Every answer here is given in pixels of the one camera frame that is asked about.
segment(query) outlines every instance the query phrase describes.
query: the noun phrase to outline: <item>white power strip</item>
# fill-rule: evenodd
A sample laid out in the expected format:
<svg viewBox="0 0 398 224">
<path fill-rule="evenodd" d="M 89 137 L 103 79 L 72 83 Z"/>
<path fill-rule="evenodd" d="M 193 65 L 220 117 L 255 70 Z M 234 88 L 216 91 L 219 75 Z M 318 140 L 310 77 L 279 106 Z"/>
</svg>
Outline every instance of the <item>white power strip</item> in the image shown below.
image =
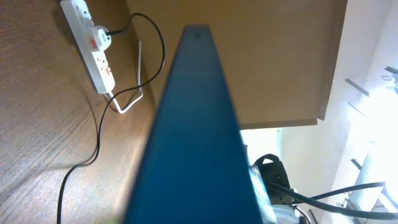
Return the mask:
<svg viewBox="0 0 398 224">
<path fill-rule="evenodd" d="M 111 37 L 103 31 L 108 30 L 104 27 L 94 26 L 84 0 L 62 0 L 61 7 L 97 92 L 110 93 L 115 82 L 104 53 L 111 43 Z"/>
</svg>

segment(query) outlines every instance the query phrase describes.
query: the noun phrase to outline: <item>brown wooden table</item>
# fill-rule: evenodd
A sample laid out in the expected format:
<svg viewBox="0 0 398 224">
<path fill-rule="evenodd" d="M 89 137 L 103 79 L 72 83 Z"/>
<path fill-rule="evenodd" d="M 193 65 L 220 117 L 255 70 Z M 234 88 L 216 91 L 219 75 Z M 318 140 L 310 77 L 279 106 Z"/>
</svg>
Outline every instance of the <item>brown wooden table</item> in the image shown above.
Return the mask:
<svg viewBox="0 0 398 224">
<path fill-rule="evenodd" d="M 87 2 L 96 24 L 125 26 L 125 1 Z M 55 223 L 63 176 L 92 155 L 106 101 L 91 83 L 59 1 L 2 1 L 0 8 L 0 223 Z M 106 51 L 114 93 L 136 85 L 136 49 L 130 32 L 115 36 Z M 123 214 L 153 105 L 145 88 L 127 113 L 108 110 L 98 160 L 67 182 L 64 223 L 104 223 Z"/>
</svg>

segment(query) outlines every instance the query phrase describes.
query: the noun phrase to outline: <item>wooden board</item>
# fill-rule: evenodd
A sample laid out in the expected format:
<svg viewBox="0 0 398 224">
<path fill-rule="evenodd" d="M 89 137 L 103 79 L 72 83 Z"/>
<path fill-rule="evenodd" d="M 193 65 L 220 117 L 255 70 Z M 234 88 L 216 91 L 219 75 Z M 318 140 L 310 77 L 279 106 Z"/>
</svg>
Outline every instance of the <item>wooden board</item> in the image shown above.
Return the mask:
<svg viewBox="0 0 398 224">
<path fill-rule="evenodd" d="M 243 129 L 316 124 L 324 119 L 333 81 L 346 0 L 128 0 L 147 14 L 166 43 L 164 75 L 151 84 L 159 102 L 182 29 L 209 24 Z M 155 30 L 134 21 L 144 62 L 160 60 Z"/>
<path fill-rule="evenodd" d="M 125 1 L 87 2 L 96 24 L 126 25 Z M 63 176 L 93 153 L 105 98 L 91 83 L 59 1 L 0 5 L 0 223 L 55 223 Z M 115 36 L 106 50 L 114 93 L 136 85 L 136 50 L 131 33 Z M 98 160 L 67 182 L 64 223 L 104 223 L 123 213 L 153 112 L 147 88 L 127 113 L 108 110 Z"/>
</svg>

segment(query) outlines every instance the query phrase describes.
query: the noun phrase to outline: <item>blue object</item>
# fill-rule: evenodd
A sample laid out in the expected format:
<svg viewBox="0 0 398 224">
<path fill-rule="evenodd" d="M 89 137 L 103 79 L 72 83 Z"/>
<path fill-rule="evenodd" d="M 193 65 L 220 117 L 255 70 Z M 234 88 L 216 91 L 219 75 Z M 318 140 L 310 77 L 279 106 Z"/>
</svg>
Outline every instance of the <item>blue object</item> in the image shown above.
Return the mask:
<svg viewBox="0 0 398 224">
<path fill-rule="evenodd" d="M 262 223 L 208 25 L 186 26 L 125 223 Z"/>
</svg>

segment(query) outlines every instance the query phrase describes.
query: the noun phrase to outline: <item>power strip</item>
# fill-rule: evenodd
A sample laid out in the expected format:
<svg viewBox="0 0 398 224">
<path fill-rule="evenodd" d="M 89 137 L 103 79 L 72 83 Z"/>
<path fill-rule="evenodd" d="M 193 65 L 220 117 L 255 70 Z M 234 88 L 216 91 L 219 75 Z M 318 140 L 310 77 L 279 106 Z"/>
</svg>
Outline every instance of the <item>power strip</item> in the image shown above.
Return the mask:
<svg viewBox="0 0 398 224">
<path fill-rule="evenodd" d="M 106 28 L 94 26 L 84 0 L 62 0 L 61 7 L 98 93 L 110 93 L 115 82 L 104 50 L 111 43 Z"/>
</svg>

